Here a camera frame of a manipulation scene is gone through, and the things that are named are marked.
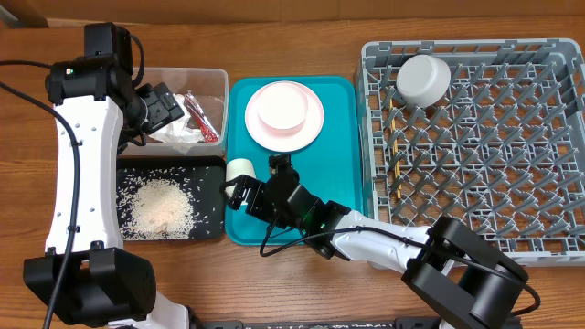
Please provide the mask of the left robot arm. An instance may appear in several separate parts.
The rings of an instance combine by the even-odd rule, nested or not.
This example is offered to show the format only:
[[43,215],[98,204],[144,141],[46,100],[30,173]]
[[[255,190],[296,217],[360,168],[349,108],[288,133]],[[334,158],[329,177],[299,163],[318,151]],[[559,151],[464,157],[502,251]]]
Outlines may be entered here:
[[131,56],[95,54],[52,65],[47,91],[58,127],[55,212],[42,257],[24,263],[27,287],[64,324],[194,328],[190,309],[156,288],[154,268],[127,252],[116,213],[116,157],[124,120],[146,107]]

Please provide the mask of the white cup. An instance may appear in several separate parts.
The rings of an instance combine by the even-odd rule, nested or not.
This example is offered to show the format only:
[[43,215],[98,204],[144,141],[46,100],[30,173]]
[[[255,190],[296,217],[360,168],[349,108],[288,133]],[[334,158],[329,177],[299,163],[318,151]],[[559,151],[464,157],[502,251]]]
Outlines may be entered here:
[[[225,183],[238,178],[241,175],[249,176],[252,178],[256,177],[253,163],[249,159],[237,158],[229,161],[226,167]],[[224,191],[228,200],[234,200],[235,185],[225,185]]]

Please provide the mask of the grey bowl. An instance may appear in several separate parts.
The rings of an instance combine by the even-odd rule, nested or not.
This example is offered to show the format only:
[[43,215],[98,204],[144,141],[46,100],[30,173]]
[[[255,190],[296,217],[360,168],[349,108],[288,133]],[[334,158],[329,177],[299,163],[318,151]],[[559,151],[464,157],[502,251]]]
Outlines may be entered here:
[[438,102],[447,92],[451,76],[444,60],[416,55],[400,67],[396,86],[407,106],[426,108]]

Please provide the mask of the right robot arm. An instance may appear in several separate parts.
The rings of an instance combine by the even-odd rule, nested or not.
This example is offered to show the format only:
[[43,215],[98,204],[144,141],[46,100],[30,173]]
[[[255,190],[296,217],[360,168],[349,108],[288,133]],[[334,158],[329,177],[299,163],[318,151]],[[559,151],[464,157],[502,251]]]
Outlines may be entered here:
[[405,227],[368,218],[309,193],[295,175],[268,182],[239,175],[220,187],[227,206],[245,207],[270,228],[300,233],[326,259],[366,261],[400,273],[402,281],[441,318],[442,327],[501,328],[521,315],[516,302],[530,288],[521,265],[456,218]]

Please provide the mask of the white tissue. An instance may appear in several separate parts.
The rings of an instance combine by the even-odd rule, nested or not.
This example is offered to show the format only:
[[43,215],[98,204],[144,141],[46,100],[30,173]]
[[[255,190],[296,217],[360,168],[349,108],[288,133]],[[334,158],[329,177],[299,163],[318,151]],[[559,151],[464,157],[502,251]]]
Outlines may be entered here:
[[204,142],[205,138],[202,132],[199,129],[190,128],[188,126],[191,121],[191,115],[184,104],[185,96],[182,94],[175,94],[174,97],[184,115],[177,120],[168,123],[158,131],[151,133],[149,137],[161,143]]

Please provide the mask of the red sauce packet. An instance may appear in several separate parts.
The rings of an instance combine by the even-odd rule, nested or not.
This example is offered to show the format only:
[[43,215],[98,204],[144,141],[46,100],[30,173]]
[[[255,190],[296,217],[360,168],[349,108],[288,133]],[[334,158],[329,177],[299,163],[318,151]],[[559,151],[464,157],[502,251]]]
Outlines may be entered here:
[[206,116],[198,100],[195,98],[195,96],[191,93],[190,90],[184,95],[184,97],[185,97],[184,105],[191,113],[191,116],[197,122],[199,130],[201,131],[205,141],[207,143],[217,142],[219,138],[219,133],[214,128],[213,124],[211,123],[211,120]]

